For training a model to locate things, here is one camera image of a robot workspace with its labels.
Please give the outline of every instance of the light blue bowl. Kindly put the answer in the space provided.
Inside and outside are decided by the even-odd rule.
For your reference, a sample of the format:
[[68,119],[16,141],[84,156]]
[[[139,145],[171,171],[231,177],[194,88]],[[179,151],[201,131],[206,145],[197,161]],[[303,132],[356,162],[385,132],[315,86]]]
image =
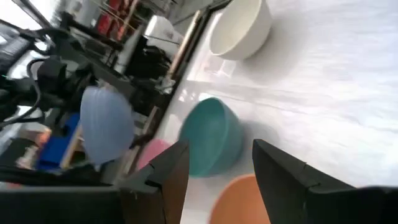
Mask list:
[[85,90],[80,124],[90,162],[101,165],[123,156],[134,140],[133,114],[122,94],[98,87]]
[[208,177],[228,170],[242,151],[236,115],[219,99],[199,102],[186,118],[180,140],[189,140],[189,174]]

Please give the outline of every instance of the orange bowl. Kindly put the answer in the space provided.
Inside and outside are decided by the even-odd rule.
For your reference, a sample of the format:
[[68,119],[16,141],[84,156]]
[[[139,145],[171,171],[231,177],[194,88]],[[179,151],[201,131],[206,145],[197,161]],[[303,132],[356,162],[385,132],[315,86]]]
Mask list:
[[270,223],[254,174],[232,180],[217,199],[210,215],[210,224],[224,223]]

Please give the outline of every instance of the bowl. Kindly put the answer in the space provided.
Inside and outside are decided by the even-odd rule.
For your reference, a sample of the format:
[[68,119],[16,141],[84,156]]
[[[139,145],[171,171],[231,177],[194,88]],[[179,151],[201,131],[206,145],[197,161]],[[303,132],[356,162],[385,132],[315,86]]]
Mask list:
[[189,141],[189,174],[208,177],[228,170],[242,151],[242,127],[236,115],[219,99],[199,102],[180,130]]
[[270,224],[254,174],[238,177],[218,197],[210,224]]
[[105,88],[86,88],[80,106],[85,152],[95,165],[124,155],[134,140],[134,110],[128,100]]
[[266,1],[233,0],[213,30],[210,51],[226,60],[248,58],[266,41],[271,23]]
[[160,153],[165,151],[170,147],[170,144],[161,140],[161,139],[153,139],[148,142],[139,156],[136,170],[142,169],[146,166],[151,160],[157,157]]

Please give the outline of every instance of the pink bowl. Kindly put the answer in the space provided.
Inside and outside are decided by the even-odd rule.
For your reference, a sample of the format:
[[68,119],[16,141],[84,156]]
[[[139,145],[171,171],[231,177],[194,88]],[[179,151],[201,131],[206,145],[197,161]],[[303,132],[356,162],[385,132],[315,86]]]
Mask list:
[[140,170],[144,166],[148,165],[148,163],[153,160],[153,158],[157,157],[160,153],[162,153],[169,147],[169,143],[160,139],[153,139],[148,142],[139,157],[136,170]]

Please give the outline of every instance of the white table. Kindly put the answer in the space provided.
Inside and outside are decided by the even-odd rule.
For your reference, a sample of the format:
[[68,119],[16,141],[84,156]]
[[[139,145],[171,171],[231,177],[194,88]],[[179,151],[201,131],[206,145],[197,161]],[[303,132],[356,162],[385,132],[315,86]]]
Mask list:
[[174,142],[211,96],[244,126],[244,154],[230,171],[189,179],[181,223],[206,223],[226,184],[253,172],[255,138],[355,187],[398,185],[398,1],[268,4],[270,36],[242,62],[210,54],[213,16],[156,135]]

